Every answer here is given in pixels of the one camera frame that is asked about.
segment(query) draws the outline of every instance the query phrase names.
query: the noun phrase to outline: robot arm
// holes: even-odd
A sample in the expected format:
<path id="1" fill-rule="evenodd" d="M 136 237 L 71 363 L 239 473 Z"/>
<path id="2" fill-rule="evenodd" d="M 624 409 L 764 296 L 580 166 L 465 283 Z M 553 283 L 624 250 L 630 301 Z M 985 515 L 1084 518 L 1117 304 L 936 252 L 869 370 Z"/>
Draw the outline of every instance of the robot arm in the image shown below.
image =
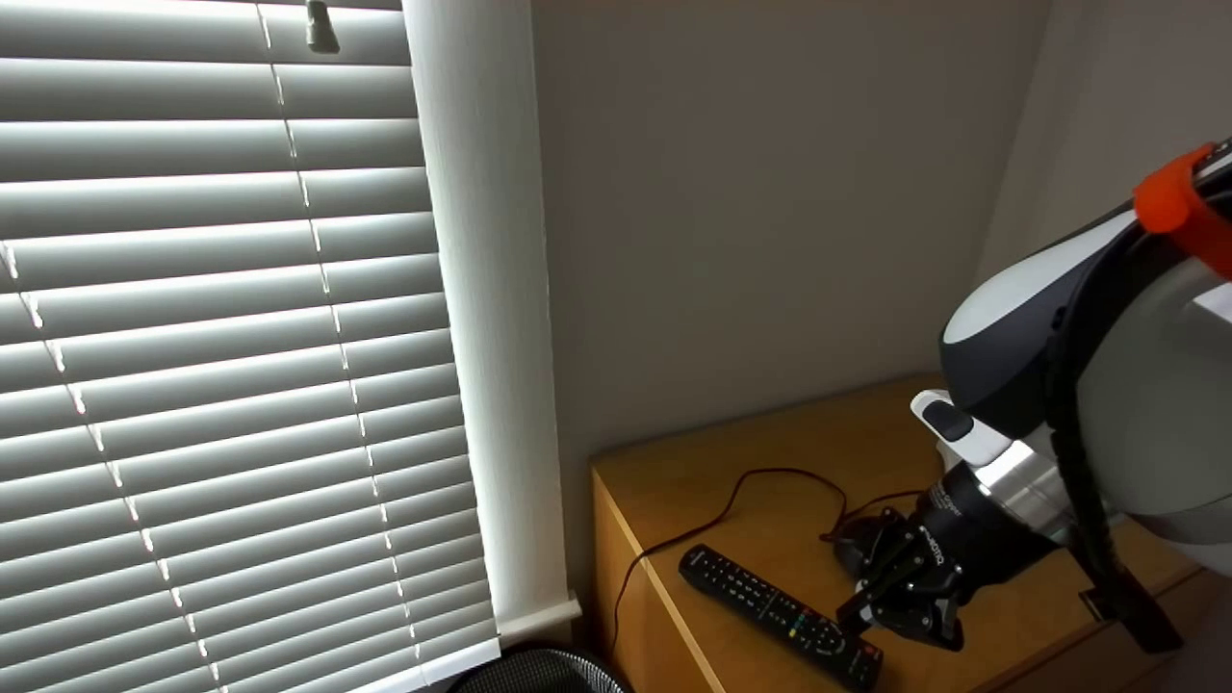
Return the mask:
<path id="1" fill-rule="evenodd" d="M 1232 575 L 1232 145 L 1148 175 L 1132 206 L 1008 267 L 942 331 L 914 399 L 953 471 L 914 515 L 847 523 L 850 632 L 960 649 L 960 609 L 1055 548 L 1094 610 L 1177 645 L 1117 560 L 1105 508 Z"/>

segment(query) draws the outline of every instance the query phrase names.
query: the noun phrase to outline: black cable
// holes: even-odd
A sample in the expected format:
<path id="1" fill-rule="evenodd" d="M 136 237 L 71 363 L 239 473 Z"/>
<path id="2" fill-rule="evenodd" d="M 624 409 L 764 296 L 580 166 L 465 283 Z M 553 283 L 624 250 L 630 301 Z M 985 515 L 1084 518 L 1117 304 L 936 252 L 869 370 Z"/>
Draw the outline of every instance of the black cable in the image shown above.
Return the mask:
<path id="1" fill-rule="evenodd" d="M 618 599 L 611 599 L 611 637 L 610 637 L 610 649 L 618 649 L 618 641 L 622 641 L 622 605 L 624 605 L 627 582 L 630 582 L 630 575 L 645 567 L 645 558 L 650 558 L 650 554 L 659 554 L 659 550 L 665 550 L 665 548 L 679 548 L 679 542 L 687 542 L 687 537 L 695 537 L 695 536 L 705 536 L 705 530 L 722 528 L 722 523 L 731 515 L 731 508 L 734 508 L 734 500 L 740 500 L 740 494 L 743 494 L 743 485 L 747 485 L 750 477 L 806 477 L 806 482 L 815 482 L 815 485 L 824 485 L 827 494 L 836 494 L 838 510 L 836 510 L 836 523 L 833 523 L 833 530 L 827 530 L 824 537 L 833 537 L 847 518 L 863 515 L 863 510 L 874 508 L 874 504 L 886 504 L 886 500 L 899 500 L 899 495 L 922 495 L 922 489 L 899 489 L 899 494 L 869 495 L 865 504 L 860 504 L 856 510 L 847 510 L 847 489 L 836 485 L 836 482 L 824 477 L 824 473 L 813 473 L 813 471 L 801 471 L 801 464 L 760 464 L 760 471 L 743 471 L 743 473 L 734 477 L 724 508 L 722 508 L 714 518 L 705 518 L 705 523 L 696 523 L 696 528 L 691 528 L 691 530 L 683 530 L 683 536 L 659 537 L 659 542 L 645 548 L 645 550 L 627 560 L 627 571 L 624 571 L 624 577 L 622 577 L 622 587 L 618 587 Z"/>

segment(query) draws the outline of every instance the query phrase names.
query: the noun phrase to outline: remote control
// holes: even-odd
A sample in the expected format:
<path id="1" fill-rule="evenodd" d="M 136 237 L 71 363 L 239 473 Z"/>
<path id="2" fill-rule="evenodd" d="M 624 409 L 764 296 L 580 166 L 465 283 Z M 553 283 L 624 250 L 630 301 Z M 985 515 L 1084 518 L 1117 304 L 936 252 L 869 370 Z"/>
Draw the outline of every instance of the remote control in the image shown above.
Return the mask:
<path id="1" fill-rule="evenodd" d="M 783 587 L 754 577 L 722 550 L 705 542 L 691 548 L 691 554 L 683 558 L 683 577 L 696 585 L 705 596 L 729 605 L 731 610 L 769 632 L 778 641 L 833 675 L 838 684 L 860 693 L 874 689 L 883 669 L 878 645 L 838 632 L 827 614 L 784 596 Z"/>

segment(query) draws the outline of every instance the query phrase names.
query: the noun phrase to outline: window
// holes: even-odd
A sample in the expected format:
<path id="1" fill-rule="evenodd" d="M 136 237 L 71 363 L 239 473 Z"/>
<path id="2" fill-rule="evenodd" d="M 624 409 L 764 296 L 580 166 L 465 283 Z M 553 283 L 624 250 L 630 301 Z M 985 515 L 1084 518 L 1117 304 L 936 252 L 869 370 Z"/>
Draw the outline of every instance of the window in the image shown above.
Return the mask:
<path id="1" fill-rule="evenodd" d="M 497 654 L 398 5 L 0 5 L 0 689 Z"/>

